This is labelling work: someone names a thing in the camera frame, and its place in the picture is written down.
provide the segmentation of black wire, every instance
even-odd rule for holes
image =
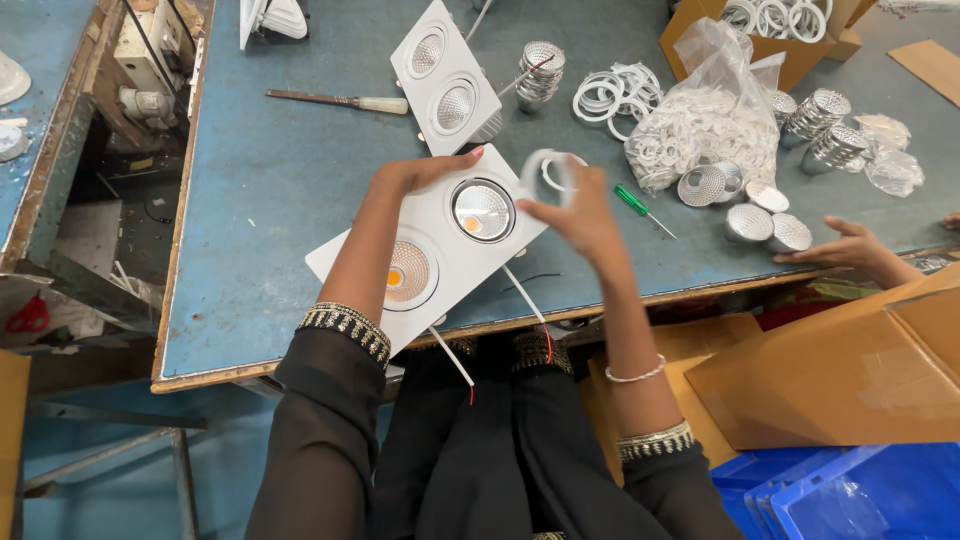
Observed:
[[[170,88],[170,92],[174,94],[174,99],[177,100],[177,103],[180,104],[180,107],[183,108],[184,111],[189,113],[189,111],[186,108],[186,105],[183,104],[183,101],[177,95],[177,90],[174,88],[174,84],[170,82],[170,77],[167,77],[167,70],[163,68],[163,66],[166,64],[160,63],[160,59],[156,57],[154,46],[150,44],[150,40],[147,39],[147,33],[144,32],[143,27],[140,26],[140,19],[136,18],[136,13],[133,11],[133,8],[130,6],[130,1],[123,0],[123,3],[125,6],[127,6],[127,12],[130,14],[130,18],[133,19],[133,24],[136,25],[136,30],[140,32],[140,37],[143,38],[143,44],[146,45],[147,50],[150,51],[150,56],[154,59],[154,63],[156,64],[156,67],[160,69],[160,75],[163,76],[163,81]]]
[[[163,225],[170,225],[171,223],[174,222],[174,220],[170,219],[169,217],[161,217],[161,218],[157,219],[157,218],[153,217],[152,215],[150,215],[150,210],[147,208],[147,202],[146,202],[146,201],[143,202],[143,211],[147,212],[147,217],[149,217],[150,219],[153,219],[153,220],[156,221],[157,223],[162,223]]]
[[[197,52],[197,44],[193,42],[193,36],[190,35],[190,29],[186,27],[186,23],[183,22],[183,17],[180,16],[180,12],[177,11],[177,5],[174,4],[174,0],[167,0],[170,2],[170,7],[173,8],[174,14],[177,16],[177,20],[180,21],[180,24],[183,25],[183,30],[186,31],[186,36],[190,38],[190,44],[193,45],[193,52]]]
[[[530,277],[527,278],[526,280],[521,280],[521,281],[520,281],[520,284],[523,285],[524,283],[529,282],[530,280],[535,280],[536,278],[546,278],[547,276],[562,276],[562,275],[563,275],[563,274],[537,274],[536,276],[530,276]],[[508,291],[508,290],[510,290],[510,289],[513,289],[513,288],[516,288],[516,285],[510,285],[509,287],[507,287],[507,288],[505,288],[505,289],[500,289],[500,292],[506,292],[506,291]]]

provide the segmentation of worn table surface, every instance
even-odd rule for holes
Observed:
[[[161,326],[155,391],[170,391],[266,373],[258,366],[283,356],[295,325],[320,283],[303,256],[350,226],[371,173],[387,160],[428,155],[412,115],[395,116],[270,99],[267,88],[337,95],[397,96],[389,56],[429,0],[307,2],[310,38],[237,47],[238,3],[218,2],[212,20],[202,100],[193,139],[185,209]],[[476,17],[468,0],[449,0],[460,27]],[[493,141],[519,170],[539,148],[575,152],[607,169],[611,186],[632,183],[623,147],[604,129],[577,121],[570,102],[591,70],[614,61],[643,61],[664,86],[674,79],[657,39],[666,24],[661,0],[497,2],[471,47],[490,78],[516,75],[523,45],[547,39],[565,49],[564,80],[537,115],[504,99],[504,130]],[[842,172],[810,179],[798,164],[803,150],[780,151],[778,186],[791,211],[818,242],[833,239],[821,221],[831,213],[870,226],[897,251],[960,243],[937,224],[960,209],[956,151],[960,109],[885,56],[888,49],[934,37],[960,53],[960,13],[896,16],[871,10],[856,26],[866,43],[846,64],[822,61],[793,90],[803,99],[818,86],[846,93],[855,112],[883,112],[913,133],[926,184],[906,199],[886,195],[862,175]],[[723,212],[685,207],[675,196],[646,198],[679,238],[664,239],[611,194],[611,205],[634,257],[644,295],[712,283],[758,279],[785,270],[758,249],[732,246]],[[527,290],[543,311],[596,305],[600,293],[586,263],[552,232],[510,263],[521,279],[544,272]],[[449,312],[442,329],[530,314],[496,273]]]
[[[22,65],[33,80],[23,97],[0,109],[0,119],[27,118],[23,131],[32,140],[19,158],[0,163],[0,252],[5,251],[40,140],[94,4],[95,0],[0,0],[0,51]]]

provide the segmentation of red wire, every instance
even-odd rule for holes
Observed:
[[[546,323],[543,323],[543,331],[546,332],[546,363],[550,363],[553,358],[553,345],[550,344],[550,330],[547,329]]]

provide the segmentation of wooden handle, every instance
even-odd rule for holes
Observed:
[[[407,100],[401,97],[362,97],[360,98],[360,109],[406,114],[409,107]]]

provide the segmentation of white light housing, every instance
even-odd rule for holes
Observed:
[[[514,201],[531,198],[493,148],[400,205],[380,328],[396,355],[546,229]],[[349,230],[306,256],[326,280]]]
[[[434,156],[500,132],[500,100],[442,0],[430,4],[390,62]]]
[[[306,18],[297,0],[240,0],[240,50],[262,26],[297,39],[306,36]]]

